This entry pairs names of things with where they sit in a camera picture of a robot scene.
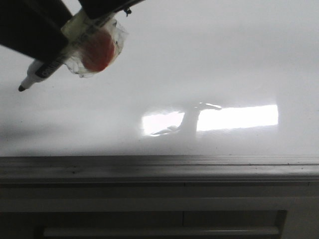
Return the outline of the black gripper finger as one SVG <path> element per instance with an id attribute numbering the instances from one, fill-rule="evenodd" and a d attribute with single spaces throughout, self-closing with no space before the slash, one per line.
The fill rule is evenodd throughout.
<path id="1" fill-rule="evenodd" d="M 2 0 L 0 44 L 40 61 L 67 46 L 61 28 L 72 17 L 61 0 Z"/>
<path id="2" fill-rule="evenodd" d="M 124 11 L 129 15 L 130 7 L 141 3 L 143 0 L 79 0 L 82 9 L 90 19 L 97 19 Z"/>

